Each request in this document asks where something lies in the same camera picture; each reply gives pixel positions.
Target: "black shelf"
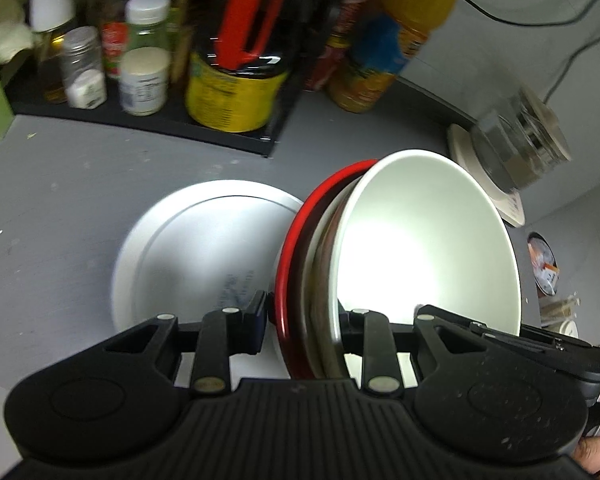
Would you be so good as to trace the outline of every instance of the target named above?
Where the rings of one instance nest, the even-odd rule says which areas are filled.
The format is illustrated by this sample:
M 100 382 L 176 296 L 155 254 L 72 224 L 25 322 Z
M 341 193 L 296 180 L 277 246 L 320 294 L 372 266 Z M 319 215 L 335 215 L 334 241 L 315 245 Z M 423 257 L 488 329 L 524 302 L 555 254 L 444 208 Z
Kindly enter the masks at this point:
M 267 138 L 266 127 L 246 134 L 229 134 L 207 128 L 194 121 L 184 105 L 184 93 L 170 89 L 164 107 L 155 114 L 136 117 L 126 113 L 120 106 L 118 83 L 107 81 L 107 100 L 93 110 L 71 108 L 67 103 L 50 104 L 42 97 L 35 71 L 31 66 L 23 67 L 6 89 L 7 99 L 15 114 L 71 119 L 97 124 L 109 124 L 156 132 L 185 139 L 200 140 L 245 152 L 269 156 L 274 142 Z

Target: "white wall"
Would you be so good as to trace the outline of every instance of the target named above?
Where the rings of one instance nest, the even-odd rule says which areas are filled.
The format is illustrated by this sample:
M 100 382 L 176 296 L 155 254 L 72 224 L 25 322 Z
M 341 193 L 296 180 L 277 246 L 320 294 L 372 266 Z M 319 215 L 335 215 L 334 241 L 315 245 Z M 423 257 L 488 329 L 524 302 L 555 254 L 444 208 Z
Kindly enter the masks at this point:
M 588 0 L 474 1 L 497 16 L 533 22 L 568 19 Z M 402 75 L 478 116 L 497 97 L 507 71 L 544 97 L 568 55 L 599 31 L 600 3 L 576 25 L 529 29 L 494 22 L 458 0 Z M 577 60 L 550 106 L 574 160 L 523 191 L 529 222 L 600 183 L 600 45 Z
M 558 267 L 558 294 L 577 292 L 576 325 L 581 339 L 600 345 L 600 185 L 527 225 L 552 248 Z

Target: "soy sauce bottle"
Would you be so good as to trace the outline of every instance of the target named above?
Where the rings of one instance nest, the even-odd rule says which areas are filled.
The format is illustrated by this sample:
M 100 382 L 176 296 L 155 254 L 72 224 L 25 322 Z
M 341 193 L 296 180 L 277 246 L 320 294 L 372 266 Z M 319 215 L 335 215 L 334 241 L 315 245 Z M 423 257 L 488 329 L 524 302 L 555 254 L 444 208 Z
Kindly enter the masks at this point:
M 269 120 L 296 56 L 299 3 L 216 0 L 210 6 L 191 56 L 187 110 L 216 130 L 256 130 Z

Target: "red handle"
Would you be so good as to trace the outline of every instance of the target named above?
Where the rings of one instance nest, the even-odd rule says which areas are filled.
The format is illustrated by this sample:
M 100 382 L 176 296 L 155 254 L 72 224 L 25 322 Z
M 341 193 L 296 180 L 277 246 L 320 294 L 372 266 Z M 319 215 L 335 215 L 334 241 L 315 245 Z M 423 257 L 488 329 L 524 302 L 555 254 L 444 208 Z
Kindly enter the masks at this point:
M 222 68 L 236 70 L 240 65 L 260 57 L 264 51 L 283 0 L 270 1 L 253 49 L 247 52 L 244 50 L 244 46 L 249 39 L 260 1 L 229 0 L 227 2 L 220 33 L 214 43 L 216 61 Z

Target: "gray countertop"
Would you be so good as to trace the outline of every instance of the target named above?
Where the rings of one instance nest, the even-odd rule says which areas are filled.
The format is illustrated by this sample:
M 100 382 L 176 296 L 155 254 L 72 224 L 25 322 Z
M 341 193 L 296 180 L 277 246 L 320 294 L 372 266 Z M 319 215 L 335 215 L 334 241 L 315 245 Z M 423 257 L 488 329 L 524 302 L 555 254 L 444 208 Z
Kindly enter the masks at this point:
M 322 94 L 304 95 L 270 159 L 124 128 L 17 117 L 0 142 L 0 397 L 27 374 L 114 333 L 116 255 L 136 220 L 165 195 L 236 178 L 304 200 L 339 168 L 406 148 L 447 155 L 444 126 L 405 107 L 399 90 L 363 115 Z M 525 234 L 509 234 L 523 322 L 539 325 Z M 12 459 L 13 449 L 0 454 L 0 473 Z

